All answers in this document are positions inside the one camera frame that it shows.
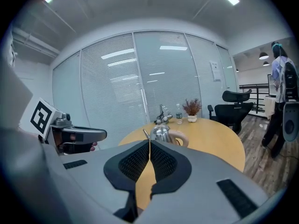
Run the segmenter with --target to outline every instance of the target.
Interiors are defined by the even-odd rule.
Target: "silver kettle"
[[[187,147],[189,145],[189,139],[186,135],[184,135],[184,133],[172,130],[167,125],[156,125],[150,131],[150,135],[146,132],[145,129],[143,129],[143,132],[149,140],[164,141],[177,145],[178,142],[176,138],[179,138],[183,141],[183,144],[181,144],[182,146]]]

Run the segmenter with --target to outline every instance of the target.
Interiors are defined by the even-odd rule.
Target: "water bottle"
[[[182,124],[183,123],[183,115],[181,112],[181,108],[179,107],[179,104],[177,104],[177,124]]]

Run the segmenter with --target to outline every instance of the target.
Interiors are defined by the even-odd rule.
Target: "kettle handle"
[[[183,133],[183,132],[180,132],[180,131],[177,131],[177,130],[173,130],[173,129],[170,129],[169,131],[169,135],[172,136],[173,138],[179,138],[183,141],[183,145],[184,147],[188,147],[189,145],[189,139],[188,137]]]

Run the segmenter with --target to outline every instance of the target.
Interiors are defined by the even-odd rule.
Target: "wooden floor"
[[[299,139],[286,142],[275,159],[270,150],[261,145],[269,121],[254,116],[247,116],[242,122],[239,137],[244,145],[246,161],[244,174],[255,181],[265,192],[272,196],[286,187],[294,174],[299,158]],[[272,148],[277,136],[268,145]]]

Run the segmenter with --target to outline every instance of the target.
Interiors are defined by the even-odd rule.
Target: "potted plant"
[[[201,110],[201,103],[198,99],[191,101],[186,99],[186,103],[183,104],[183,109],[188,114],[188,121],[194,123],[197,121],[196,114]]]

